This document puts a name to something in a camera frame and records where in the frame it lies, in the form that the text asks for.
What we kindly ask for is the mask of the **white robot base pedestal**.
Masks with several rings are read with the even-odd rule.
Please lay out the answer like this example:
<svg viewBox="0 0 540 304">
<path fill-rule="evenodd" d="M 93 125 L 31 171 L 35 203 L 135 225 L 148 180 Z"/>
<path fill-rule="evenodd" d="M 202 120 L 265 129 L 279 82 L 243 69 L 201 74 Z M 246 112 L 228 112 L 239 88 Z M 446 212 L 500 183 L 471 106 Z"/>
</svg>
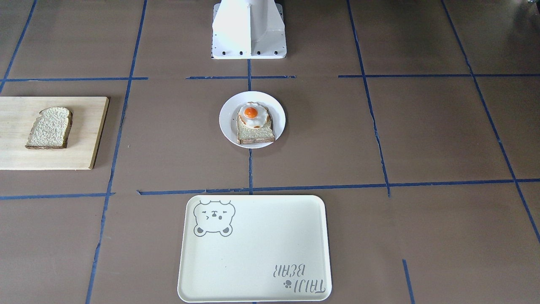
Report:
<svg viewBox="0 0 540 304">
<path fill-rule="evenodd" d="M 222 0 L 213 7 L 211 56 L 216 60 L 273 60 L 287 55 L 282 4 Z"/>
</svg>

